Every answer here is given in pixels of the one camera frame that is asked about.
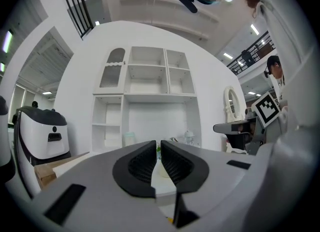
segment black metal railing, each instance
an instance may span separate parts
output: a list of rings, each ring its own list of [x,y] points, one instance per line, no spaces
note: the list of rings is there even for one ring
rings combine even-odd
[[[73,24],[82,38],[86,33],[92,30],[92,25],[85,0],[71,0],[72,7],[69,0],[65,0],[68,5],[68,13],[73,21]]]
[[[275,49],[269,32],[266,31],[250,47],[244,50],[227,67],[238,75]]]

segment cabinet door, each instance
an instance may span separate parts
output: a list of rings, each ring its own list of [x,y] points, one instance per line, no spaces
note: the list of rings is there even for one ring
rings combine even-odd
[[[94,94],[123,94],[129,54],[123,48],[110,52],[98,73]]]

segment white mirror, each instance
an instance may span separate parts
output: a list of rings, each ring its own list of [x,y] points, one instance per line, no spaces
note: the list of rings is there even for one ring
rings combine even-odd
[[[225,111],[227,114],[227,122],[235,122],[243,120],[240,111],[238,97],[233,87],[226,87],[224,90]]]

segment wooden block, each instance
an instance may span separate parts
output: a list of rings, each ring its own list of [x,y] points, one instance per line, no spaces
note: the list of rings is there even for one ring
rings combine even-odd
[[[47,185],[49,185],[52,181],[54,181],[57,178],[55,172],[53,171],[53,168],[60,166],[62,164],[65,164],[67,162],[70,162],[74,159],[77,159],[80,156],[83,156],[85,154],[87,153],[66,158],[63,160],[55,161],[55,162],[36,165],[34,167],[34,172],[35,172],[36,179],[38,180],[38,183],[40,185],[40,188],[41,189],[45,188]]]

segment black cap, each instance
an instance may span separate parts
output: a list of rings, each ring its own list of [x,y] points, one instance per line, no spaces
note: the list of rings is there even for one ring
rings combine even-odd
[[[266,66],[268,67],[269,74],[271,74],[271,66],[273,66],[275,63],[281,65],[279,57],[278,56],[270,56],[266,62]]]

